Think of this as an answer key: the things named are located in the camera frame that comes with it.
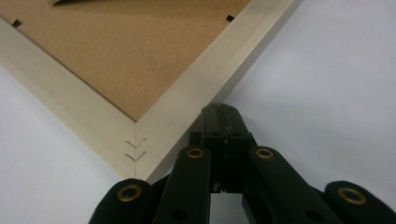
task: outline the light wood molding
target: light wood molding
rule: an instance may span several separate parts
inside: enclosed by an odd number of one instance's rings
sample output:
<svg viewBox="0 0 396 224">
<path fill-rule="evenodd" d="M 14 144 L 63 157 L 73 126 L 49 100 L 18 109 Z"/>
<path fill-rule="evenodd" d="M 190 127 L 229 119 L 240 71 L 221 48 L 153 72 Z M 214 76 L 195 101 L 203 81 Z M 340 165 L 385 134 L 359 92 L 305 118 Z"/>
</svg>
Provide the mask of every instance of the light wood molding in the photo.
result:
<svg viewBox="0 0 396 224">
<path fill-rule="evenodd" d="M 171 166 L 201 108 L 220 102 L 298 0 L 253 0 L 134 122 L 0 20 L 0 64 L 122 178 L 153 182 Z"/>
</svg>

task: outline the brown cardboard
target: brown cardboard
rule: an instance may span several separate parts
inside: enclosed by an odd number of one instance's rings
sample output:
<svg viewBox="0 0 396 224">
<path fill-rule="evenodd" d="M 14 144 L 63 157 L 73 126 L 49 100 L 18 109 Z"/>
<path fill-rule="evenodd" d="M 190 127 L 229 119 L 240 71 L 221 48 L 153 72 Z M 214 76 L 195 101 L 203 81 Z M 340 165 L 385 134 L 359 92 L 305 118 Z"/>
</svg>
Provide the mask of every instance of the brown cardboard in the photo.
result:
<svg viewBox="0 0 396 224">
<path fill-rule="evenodd" d="M 3 0 L 0 15 L 134 120 L 247 0 Z"/>
</svg>

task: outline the brass grommet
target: brass grommet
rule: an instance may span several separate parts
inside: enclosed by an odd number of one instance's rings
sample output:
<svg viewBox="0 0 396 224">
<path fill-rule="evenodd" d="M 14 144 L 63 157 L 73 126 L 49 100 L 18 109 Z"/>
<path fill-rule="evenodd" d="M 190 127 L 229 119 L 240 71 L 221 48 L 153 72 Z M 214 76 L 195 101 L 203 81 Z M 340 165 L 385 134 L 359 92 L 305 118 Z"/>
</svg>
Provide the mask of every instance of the brass grommet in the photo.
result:
<svg viewBox="0 0 396 224">
<path fill-rule="evenodd" d="M 358 205 L 367 203 L 366 197 L 355 189 L 341 187 L 337 190 L 337 192 L 341 196 L 341 198 L 349 203 L 354 203 Z"/>
<path fill-rule="evenodd" d="M 270 159 L 274 157 L 274 152 L 266 148 L 259 148 L 256 150 L 256 155 L 263 159 Z"/>
<path fill-rule="evenodd" d="M 187 156 L 191 158 L 200 158 L 204 156 L 204 152 L 200 148 L 192 148 L 187 151 Z"/>
<path fill-rule="evenodd" d="M 117 196 L 122 202 L 130 202 L 138 198 L 142 194 L 142 188 L 137 184 L 130 184 L 119 190 Z"/>
</svg>

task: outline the black clamp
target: black clamp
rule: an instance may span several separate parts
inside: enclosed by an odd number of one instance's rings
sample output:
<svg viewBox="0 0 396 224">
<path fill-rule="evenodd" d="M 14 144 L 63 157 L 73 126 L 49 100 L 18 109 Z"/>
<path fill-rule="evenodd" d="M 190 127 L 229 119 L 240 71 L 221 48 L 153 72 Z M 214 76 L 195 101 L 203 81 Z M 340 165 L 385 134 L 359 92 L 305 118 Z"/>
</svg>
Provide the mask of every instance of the black clamp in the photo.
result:
<svg viewBox="0 0 396 224">
<path fill-rule="evenodd" d="M 210 194 L 243 194 L 250 223 L 396 223 L 366 189 L 346 182 L 310 187 L 276 150 L 259 147 L 239 112 L 208 105 L 172 174 L 153 185 L 127 179 L 97 206 L 91 224 L 208 223 Z"/>
</svg>

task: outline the white surface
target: white surface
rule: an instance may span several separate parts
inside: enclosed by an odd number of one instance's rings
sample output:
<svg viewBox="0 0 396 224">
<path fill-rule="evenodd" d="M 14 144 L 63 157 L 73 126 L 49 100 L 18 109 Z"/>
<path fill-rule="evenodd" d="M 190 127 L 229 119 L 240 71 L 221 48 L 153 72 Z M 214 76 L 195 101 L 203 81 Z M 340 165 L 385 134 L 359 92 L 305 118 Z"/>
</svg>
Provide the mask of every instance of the white surface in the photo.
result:
<svg viewBox="0 0 396 224">
<path fill-rule="evenodd" d="M 0 219 L 87 223 L 119 179 L 0 67 Z"/>
<path fill-rule="evenodd" d="M 393 210 L 395 11 L 393 1 L 303 1 L 225 101 L 309 184 L 349 180 Z M 118 181 L 2 68 L 0 146 L 1 223 L 86 223 Z M 238 200 L 214 200 L 212 223 L 247 223 Z"/>
<path fill-rule="evenodd" d="M 304 1 L 225 101 L 311 185 L 396 210 L 396 2 Z"/>
</svg>

